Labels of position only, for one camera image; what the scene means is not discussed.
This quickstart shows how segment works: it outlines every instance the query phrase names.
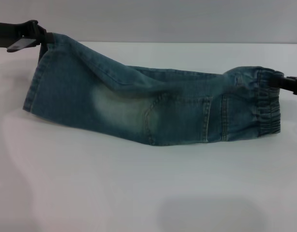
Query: black holder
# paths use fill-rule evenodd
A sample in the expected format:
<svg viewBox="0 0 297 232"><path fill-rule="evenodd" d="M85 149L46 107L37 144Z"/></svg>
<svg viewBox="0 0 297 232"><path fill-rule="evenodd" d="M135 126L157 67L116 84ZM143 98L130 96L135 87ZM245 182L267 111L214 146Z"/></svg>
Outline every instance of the black holder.
<svg viewBox="0 0 297 232"><path fill-rule="evenodd" d="M46 49L46 44L52 43L54 43L53 34L47 33L40 27L37 20L22 24L0 23L0 47L6 47L7 52L16 52L40 44ZM286 89L297 95L297 77L272 77L269 80L269 86Z"/></svg>

